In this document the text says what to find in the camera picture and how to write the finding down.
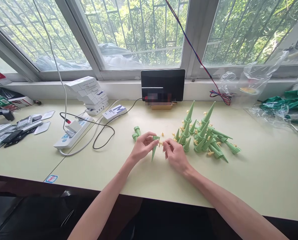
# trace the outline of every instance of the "windowsill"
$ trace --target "windowsill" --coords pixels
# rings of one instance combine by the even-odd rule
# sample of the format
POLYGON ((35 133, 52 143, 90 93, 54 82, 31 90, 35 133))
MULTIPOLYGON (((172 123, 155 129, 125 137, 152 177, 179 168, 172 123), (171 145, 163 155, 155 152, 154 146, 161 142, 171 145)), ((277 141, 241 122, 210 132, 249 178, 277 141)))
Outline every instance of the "windowsill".
MULTIPOLYGON (((271 79, 260 100, 272 96, 282 95, 290 89, 296 78, 276 78, 271 79)), ((116 80, 99 81, 101 88, 107 92, 109 99, 129 98, 135 100, 141 98, 141 80, 116 80)), ((2 86, 12 91, 19 92, 32 99, 64 99, 64 91, 61 82, 15 82, 2 86)), ((195 82, 185 80, 184 101, 220 101, 220 97, 210 98, 210 91, 215 90, 214 83, 209 79, 198 79, 195 82)), ((67 89, 68 99, 76 99, 75 95, 67 89)))

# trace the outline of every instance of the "stack of white boxes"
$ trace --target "stack of white boxes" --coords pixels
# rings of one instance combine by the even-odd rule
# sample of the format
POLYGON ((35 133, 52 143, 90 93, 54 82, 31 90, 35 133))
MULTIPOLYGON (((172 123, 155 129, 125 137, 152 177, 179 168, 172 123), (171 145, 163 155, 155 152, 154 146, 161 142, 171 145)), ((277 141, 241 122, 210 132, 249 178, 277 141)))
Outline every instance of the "stack of white boxes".
POLYGON ((79 101, 84 102, 85 112, 89 115, 98 115, 108 105, 108 96, 101 90, 99 83, 94 77, 84 77, 66 83, 79 101))

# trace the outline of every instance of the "light green desk surface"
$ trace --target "light green desk surface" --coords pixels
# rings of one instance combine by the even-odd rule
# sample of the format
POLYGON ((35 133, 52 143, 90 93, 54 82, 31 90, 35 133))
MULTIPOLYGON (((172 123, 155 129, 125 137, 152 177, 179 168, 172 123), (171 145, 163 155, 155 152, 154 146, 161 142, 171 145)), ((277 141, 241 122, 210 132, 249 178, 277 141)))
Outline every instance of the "light green desk surface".
MULTIPOLYGON (((0 175, 21 178, 33 181, 44 181, 55 167, 64 159, 53 145, 64 135, 62 130, 63 119, 59 116, 64 112, 64 100, 42 100, 43 105, 33 105, 22 108, 15 113, 13 123, 33 114, 44 114, 55 110, 50 121, 50 127, 46 132, 27 135, 21 142, 7 148, 0 147, 0 175)), ((68 100, 68 112, 78 115, 85 110, 82 102, 68 100)), ((0 124, 10 123, 0 116, 0 124)))
MULTIPOLYGON (((134 101, 120 102, 127 109, 133 103, 134 101)), ((203 112, 208 111, 211 104, 212 102, 196 102, 193 120, 197 118, 200 121, 203 112)), ((55 184, 102 190, 130 154, 134 146, 131 137, 134 126, 139 126, 142 133, 152 131, 161 136, 163 132, 163 141, 172 137, 172 133, 176 133, 190 105, 191 102, 181 102, 170 111, 152 111, 144 102, 138 101, 129 113, 110 124, 116 134, 104 148, 93 150, 90 145, 80 153, 66 157, 52 172, 58 175, 55 184)), ((298 220, 298 134, 281 129, 263 128, 244 110, 232 109, 222 102, 215 104, 210 122, 217 130, 232 137, 233 140, 230 142, 238 145, 242 151, 233 155, 229 148, 223 145, 222 150, 229 160, 229 163, 226 163, 224 160, 216 160, 213 156, 208 157, 206 153, 195 153, 191 145, 186 155, 192 166, 241 198, 260 214, 298 220)), ((52 137, 41 137, 44 142, 39 153, 32 151, 32 155, 44 155, 40 157, 40 161, 43 158, 48 162, 42 164, 48 170, 61 161, 61 157, 55 154, 52 148, 61 135, 60 126, 61 120, 57 120, 54 126, 51 124, 54 131, 52 137)), ((91 128, 74 147, 74 151, 93 136, 94 129, 95 127, 91 128)), ((112 130, 106 128, 96 146, 103 145, 111 133, 112 130)), ((35 169, 36 166, 37 164, 33 164, 28 167, 32 170, 32 175, 38 175, 41 171, 35 169)), ((18 173, 17 176, 28 174, 25 172, 18 173)), ((162 147, 157 148, 153 162, 149 154, 136 165, 121 193, 211 207, 198 190, 169 166, 162 153, 162 147)))

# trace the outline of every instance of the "water bottle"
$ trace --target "water bottle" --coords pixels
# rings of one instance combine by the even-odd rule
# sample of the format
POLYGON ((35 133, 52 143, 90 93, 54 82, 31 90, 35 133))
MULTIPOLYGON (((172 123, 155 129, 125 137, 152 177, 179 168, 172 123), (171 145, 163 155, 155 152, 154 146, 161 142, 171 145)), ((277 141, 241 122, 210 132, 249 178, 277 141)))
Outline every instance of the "water bottle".
POLYGON ((20 110, 19 107, 14 105, 12 102, 8 101, 6 98, 0 95, 0 107, 6 110, 10 110, 11 112, 20 110))

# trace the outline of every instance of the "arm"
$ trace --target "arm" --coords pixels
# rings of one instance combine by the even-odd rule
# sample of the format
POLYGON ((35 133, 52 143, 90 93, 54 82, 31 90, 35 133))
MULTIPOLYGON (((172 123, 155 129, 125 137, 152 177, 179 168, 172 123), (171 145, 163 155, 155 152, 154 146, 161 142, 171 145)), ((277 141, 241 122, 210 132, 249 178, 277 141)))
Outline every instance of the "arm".
POLYGON ((199 174, 187 161, 180 144, 167 139, 163 142, 163 151, 170 165, 199 189, 242 239, 287 239, 268 220, 237 196, 199 174))
POLYGON ((94 240, 99 237, 120 191, 126 184, 129 173, 136 163, 159 143, 159 140, 153 141, 152 136, 156 134, 147 132, 138 137, 130 156, 120 171, 94 199, 72 230, 68 240, 94 240))

